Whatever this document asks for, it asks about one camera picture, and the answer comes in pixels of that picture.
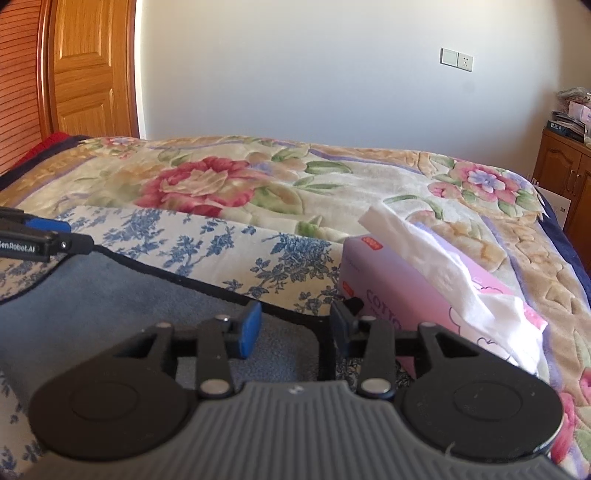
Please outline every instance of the white box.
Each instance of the white box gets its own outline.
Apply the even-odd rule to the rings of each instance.
[[[558,195],[557,193],[543,189],[542,187],[536,187],[536,188],[544,196],[544,198],[548,201],[548,203],[552,207],[552,210],[556,214],[556,219],[558,220],[558,224],[560,225],[560,228],[562,230],[564,230],[564,224],[566,222],[566,217],[569,214],[570,200],[567,198],[564,198],[563,196]]]

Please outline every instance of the wall switch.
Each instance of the wall switch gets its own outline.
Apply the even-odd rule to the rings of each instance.
[[[443,65],[449,65],[450,67],[457,67],[458,52],[448,50],[446,48],[441,49],[441,63]]]
[[[457,67],[459,69],[466,70],[467,72],[471,72],[473,66],[474,66],[474,57],[472,57],[471,55],[466,55],[465,53],[458,54]]]

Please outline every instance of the pink flower pattern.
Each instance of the pink flower pattern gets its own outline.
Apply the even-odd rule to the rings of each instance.
[[[583,374],[579,380],[579,386],[581,387],[581,392],[585,400],[587,400],[588,404],[591,404],[591,368],[586,367],[583,370]]]
[[[498,170],[469,161],[458,160],[449,171],[449,176],[461,181],[464,189],[486,202],[502,200],[514,205],[520,189],[515,180],[504,177]]]
[[[163,170],[144,184],[139,207],[160,208],[197,215],[218,216],[223,207],[250,202],[254,189],[269,178],[249,168],[244,160],[207,157]]]
[[[559,394],[562,406],[564,408],[564,418],[562,427],[552,445],[550,450],[550,456],[552,461],[556,464],[562,462],[569,452],[570,446],[573,443],[574,428],[577,423],[577,417],[574,412],[574,400],[573,396],[562,392]]]
[[[438,181],[436,183],[430,184],[428,189],[432,194],[435,195],[435,197],[442,199],[462,198],[462,192],[460,192],[460,189],[451,183]]]

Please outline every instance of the box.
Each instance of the box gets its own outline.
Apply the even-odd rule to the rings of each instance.
[[[548,200],[548,203],[556,214],[556,219],[558,220],[560,228],[564,230],[566,217],[569,215],[570,200],[558,195],[557,193],[543,189],[542,187],[536,186],[536,188],[544,196],[544,198]]]
[[[422,225],[447,251],[459,255],[467,267],[474,286],[483,293],[514,293],[472,259]],[[507,361],[511,356],[489,338],[463,321],[447,300],[409,263],[382,245],[372,235],[350,237],[343,244],[339,289],[346,298],[359,297],[364,307],[361,315],[392,322],[397,329],[416,330],[422,322],[438,323],[454,333],[477,343]],[[546,322],[524,302],[525,317],[543,330]],[[410,358],[399,358],[414,376]]]

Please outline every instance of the gray gripper base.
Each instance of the gray gripper base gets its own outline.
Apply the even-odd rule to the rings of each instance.
[[[151,452],[85,463],[50,453],[26,480],[567,480],[539,456],[510,465],[465,462],[434,450],[393,406],[345,382],[248,383],[201,404],[187,426]]]

